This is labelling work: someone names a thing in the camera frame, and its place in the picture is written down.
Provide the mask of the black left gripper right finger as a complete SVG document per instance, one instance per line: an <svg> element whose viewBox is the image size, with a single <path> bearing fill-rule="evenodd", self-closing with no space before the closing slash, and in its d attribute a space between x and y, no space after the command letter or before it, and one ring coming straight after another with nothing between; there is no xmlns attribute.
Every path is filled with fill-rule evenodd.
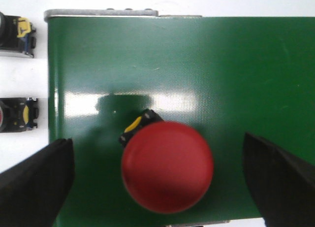
<svg viewBox="0 0 315 227"><path fill-rule="evenodd" d="M245 181L267 227L315 225L315 167L269 140L246 133Z"/></svg>

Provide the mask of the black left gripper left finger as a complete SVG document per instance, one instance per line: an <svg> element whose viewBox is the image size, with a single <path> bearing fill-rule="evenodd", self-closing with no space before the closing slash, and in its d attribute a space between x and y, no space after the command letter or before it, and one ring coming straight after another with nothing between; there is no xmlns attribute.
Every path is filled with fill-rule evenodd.
<svg viewBox="0 0 315 227"><path fill-rule="evenodd" d="M75 177L73 141L57 139L0 174L0 225L51 227Z"/></svg>

